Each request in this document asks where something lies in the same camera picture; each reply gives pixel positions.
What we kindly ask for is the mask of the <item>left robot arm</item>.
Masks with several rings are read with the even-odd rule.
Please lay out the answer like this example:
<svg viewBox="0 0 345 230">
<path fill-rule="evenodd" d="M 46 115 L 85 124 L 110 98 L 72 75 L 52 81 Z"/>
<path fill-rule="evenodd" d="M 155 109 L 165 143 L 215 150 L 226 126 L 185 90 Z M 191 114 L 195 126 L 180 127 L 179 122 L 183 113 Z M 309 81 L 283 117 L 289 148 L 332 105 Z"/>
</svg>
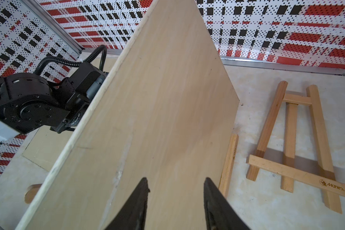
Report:
<svg viewBox="0 0 345 230">
<path fill-rule="evenodd" d="M 48 56 L 33 73 L 0 77 L 0 142 L 41 126 L 74 131 L 107 77 L 106 55 L 100 45 L 82 62 Z M 40 75 L 52 62 L 77 70 L 59 83 L 47 81 Z"/>
</svg>

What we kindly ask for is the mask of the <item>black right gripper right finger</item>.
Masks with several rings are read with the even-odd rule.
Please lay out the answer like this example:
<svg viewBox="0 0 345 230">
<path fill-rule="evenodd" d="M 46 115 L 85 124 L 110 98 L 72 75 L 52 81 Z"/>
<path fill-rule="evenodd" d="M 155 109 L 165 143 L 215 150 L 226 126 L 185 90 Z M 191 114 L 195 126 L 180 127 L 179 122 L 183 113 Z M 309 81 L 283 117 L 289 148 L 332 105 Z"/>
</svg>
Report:
<svg viewBox="0 0 345 230">
<path fill-rule="evenodd" d="M 204 209 L 208 230 L 250 230 L 209 177 L 204 182 Z"/>
</svg>

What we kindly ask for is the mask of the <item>plywood board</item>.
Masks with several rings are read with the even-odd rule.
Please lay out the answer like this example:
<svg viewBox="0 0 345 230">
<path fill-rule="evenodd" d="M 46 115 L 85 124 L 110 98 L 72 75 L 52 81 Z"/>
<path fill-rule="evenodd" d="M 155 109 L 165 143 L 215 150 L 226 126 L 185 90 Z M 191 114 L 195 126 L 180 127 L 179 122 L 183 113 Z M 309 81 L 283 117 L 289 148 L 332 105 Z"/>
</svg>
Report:
<svg viewBox="0 0 345 230">
<path fill-rule="evenodd" d="M 48 126 L 42 126 L 34 134 L 22 156 L 50 171 L 72 136 L 72 131 L 63 131 L 58 134 Z"/>
<path fill-rule="evenodd" d="M 195 1 L 153 1 L 19 222 L 103 230 L 147 178 L 147 230 L 204 230 L 239 98 Z"/>
</svg>

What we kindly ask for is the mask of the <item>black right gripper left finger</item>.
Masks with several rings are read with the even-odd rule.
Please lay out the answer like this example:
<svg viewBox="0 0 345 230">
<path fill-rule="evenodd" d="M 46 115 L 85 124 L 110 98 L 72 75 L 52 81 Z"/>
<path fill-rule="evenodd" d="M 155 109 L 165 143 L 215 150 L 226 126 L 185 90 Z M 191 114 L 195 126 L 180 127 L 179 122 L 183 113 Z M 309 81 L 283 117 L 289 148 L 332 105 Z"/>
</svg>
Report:
<svg viewBox="0 0 345 230">
<path fill-rule="evenodd" d="M 105 227 L 105 230 L 143 230 L 146 222 L 149 192 L 148 180 L 143 177 L 118 214 Z"/>
</svg>

